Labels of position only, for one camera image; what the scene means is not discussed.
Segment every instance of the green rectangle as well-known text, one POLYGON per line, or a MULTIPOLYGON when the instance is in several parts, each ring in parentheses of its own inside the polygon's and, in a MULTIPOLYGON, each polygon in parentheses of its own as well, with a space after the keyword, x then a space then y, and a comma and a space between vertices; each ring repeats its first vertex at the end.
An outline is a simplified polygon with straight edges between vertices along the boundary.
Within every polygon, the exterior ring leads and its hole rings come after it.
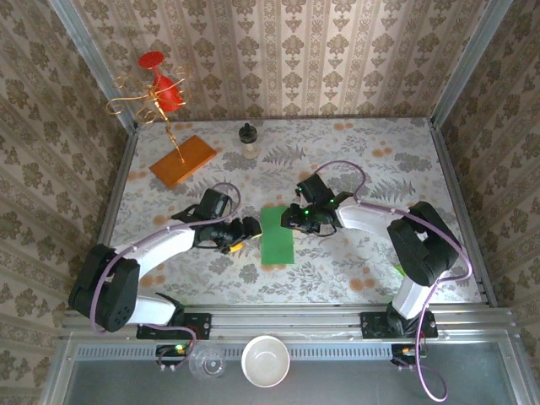
POLYGON ((261 211, 261 263, 294 264, 293 231, 281 227, 281 214, 287 207, 265 207, 261 211))

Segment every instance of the small bottle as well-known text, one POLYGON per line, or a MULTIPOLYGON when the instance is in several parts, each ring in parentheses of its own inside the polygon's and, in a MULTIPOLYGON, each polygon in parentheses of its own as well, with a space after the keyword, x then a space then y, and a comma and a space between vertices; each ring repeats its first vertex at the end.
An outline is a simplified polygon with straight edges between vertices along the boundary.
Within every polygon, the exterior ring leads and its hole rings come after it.
POLYGON ((249 123, 240 128, 238 131, 240 135, 240 141, 242 142, 242 154, 246 159, 255 159, 260 153, 261 149, 257 145, 257 130, 249 123))

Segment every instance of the robotic arm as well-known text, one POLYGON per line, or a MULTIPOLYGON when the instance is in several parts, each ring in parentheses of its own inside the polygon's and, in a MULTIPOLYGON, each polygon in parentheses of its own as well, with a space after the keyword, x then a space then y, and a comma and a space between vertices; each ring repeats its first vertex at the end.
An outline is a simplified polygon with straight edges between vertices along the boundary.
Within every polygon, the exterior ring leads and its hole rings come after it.
MULTIPOLYGON (((439 276, 450 270, 458 253, 431 229, 395 213, 391 208, 355 201, 350 192, 334 195, 319 175, 314 174, 297 185, 297 195, 309 204, 303 208, 291 204, 283 213, 281 225, 306 234, 329 236, 338 228, 357 229, 391 240, 406 277, 387 307, 388 332, 394 336, 412 336, 419 314, 439 276), (321 226, 330 225, 333 232, 321 235, 321 226)), ((432 224, 458 245, 440 215, 427 202, 409 209, 417 218, 432 224)))
MULTIPOLYGON (((207 189, 199 204, 172 216, 167 229, 181 221, 185 224, 218 219, 223 216, 230 197, 214 189, 207 189)), ((115 332, 129 324, 169 325, 181 324, 183 306, 176 300, 159 294, 160 298, 138 295, 138 282, 150 270, 167 259, 192 248, 215 248, 224 254, 237 251, 242 241, 262 234, 261 226, 253 217, 229 222, 194 225, 186 229, 171 230, 149 237, 143 247, 127 253, 115 263, 111 270, 112 279, 100 291, 95 320, 106 331, 115 332)), ((83 269, 69 296, 69 305, 82 315, 89 317, 92 299, 98 280, 105 267, 120 251, 129 245, 117 248, 97 245, 90 249, 83 269)))

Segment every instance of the red object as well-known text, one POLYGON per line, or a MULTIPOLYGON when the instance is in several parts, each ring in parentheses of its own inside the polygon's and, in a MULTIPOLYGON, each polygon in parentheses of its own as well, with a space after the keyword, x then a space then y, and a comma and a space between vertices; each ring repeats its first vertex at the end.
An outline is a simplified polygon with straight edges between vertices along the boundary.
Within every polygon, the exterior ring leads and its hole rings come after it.
POLYGON ((175 82, 162 75, 158 69, 158 66, 163 62, 164 59, 165 57, 161 52, 148 52, 138 59, 138 64, 143 69, 154 70, 155 91, 160 91, 158 94, 159 106, 165 112, 172 112, 182 107, 184 100, 182 99, 178 88, 174 86, 175 82))

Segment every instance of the damask wallpaper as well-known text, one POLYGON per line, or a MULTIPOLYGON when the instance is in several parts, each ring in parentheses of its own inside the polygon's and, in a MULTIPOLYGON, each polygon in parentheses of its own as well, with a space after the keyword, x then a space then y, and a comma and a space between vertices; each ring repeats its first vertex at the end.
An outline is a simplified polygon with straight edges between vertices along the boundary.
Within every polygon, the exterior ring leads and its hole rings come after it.
POLYGON ((46 1, 0 2, 0 403, 37 403, 126 134, 46 1))
POLYGON ((540 381, 540 1, 513 2, 442 130, 540 381))
POLYGON ((186 68, 187 120, 428 116, 487 2, 74 0, 115 75, 186 68))

